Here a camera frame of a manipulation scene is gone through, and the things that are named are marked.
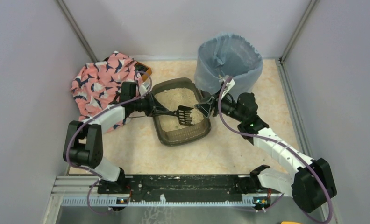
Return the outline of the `black litter scoop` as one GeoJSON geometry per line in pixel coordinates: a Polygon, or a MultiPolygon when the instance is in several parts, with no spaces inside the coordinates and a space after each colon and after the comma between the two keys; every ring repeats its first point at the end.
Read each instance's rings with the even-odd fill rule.
{"type": "Polygon", "coordinates": [[[180,125],[191,126],[192,125],[192,112],[191,107],[179,105],[178,108],[174,111],[168,111],[163,113],[163,115],[176,117],[180,125]]]}

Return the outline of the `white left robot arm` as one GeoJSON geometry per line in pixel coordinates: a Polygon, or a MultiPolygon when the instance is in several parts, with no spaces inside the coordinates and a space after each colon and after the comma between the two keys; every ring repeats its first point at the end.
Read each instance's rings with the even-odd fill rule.
{"type": "Polygon", "coordinates": [[[143,112],[148,117],[154,117],[169,110],[144,86],[138,86],[134,81],[123,82],[120,93],[105,109],[91,118],[74,120],[68,124],[64,161],[71,167],[90,171],[99,177],[100,183],[124,189],[125,172],[104,157],[102,135],[133,112],[143,112]]]}

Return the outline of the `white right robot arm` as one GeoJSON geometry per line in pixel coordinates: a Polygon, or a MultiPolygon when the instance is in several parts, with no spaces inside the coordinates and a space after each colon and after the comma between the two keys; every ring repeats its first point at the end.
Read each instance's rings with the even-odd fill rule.
{"type": "Polygon", "coordinates": [[[290,196],[304,212],[311,213],[337,195],[329,163],[313,159],[283,141],[257,114],[253,93],[242,93],[236,101],[231,97],[211,95],[195,105],[206,117],[227,115],[239,122],[235,133],[253,146],[265,151],[285,172],[261,165],[250,172],[252,192],[273,189],[290,196]]]}

